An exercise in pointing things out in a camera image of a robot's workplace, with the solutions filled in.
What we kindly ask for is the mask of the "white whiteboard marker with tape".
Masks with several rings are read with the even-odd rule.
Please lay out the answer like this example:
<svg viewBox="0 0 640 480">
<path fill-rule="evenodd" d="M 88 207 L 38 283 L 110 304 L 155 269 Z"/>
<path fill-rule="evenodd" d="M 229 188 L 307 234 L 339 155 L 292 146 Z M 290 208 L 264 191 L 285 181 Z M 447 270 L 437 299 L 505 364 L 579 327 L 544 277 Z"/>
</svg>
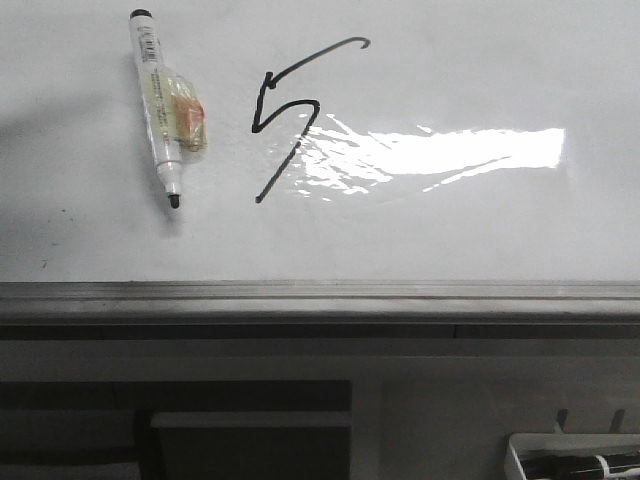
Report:
<svg viewBox="0 0 640 480">
<path fill-rule="evenodd" d="M 166 66 L 150 11 L 130 13 L 129 34 L 154 170 L 170 207 L 177 209 L 184 158 L 207 146 L 204 109 L 192 83 Z"/>
</svg>

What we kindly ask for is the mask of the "white whiteboard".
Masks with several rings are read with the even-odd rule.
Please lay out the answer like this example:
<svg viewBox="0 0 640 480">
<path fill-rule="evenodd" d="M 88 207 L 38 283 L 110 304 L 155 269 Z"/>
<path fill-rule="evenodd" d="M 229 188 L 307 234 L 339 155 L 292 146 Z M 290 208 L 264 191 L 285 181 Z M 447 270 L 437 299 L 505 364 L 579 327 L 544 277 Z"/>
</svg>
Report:
<svg viewBox="0 0 640 480">
<path fill-rule="evenodd" d="M 635 1 L 146 1 L 208 145 L 155 175 L 134 1 L 1 5 L 1 334 L 635 338 Z"/>
</svg>

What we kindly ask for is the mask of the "dark cabinet panel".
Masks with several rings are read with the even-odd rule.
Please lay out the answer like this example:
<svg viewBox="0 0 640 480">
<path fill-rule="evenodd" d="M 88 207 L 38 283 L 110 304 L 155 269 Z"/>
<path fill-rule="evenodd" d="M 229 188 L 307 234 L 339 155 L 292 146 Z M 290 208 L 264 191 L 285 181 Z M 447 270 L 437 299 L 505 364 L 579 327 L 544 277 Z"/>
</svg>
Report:
<svg viewBox="0 0 640 480">
<path fill-rule="evenodd" d="M 5 479 L 346 479 L 345 380 L 5 382 Z"/>
</svg>

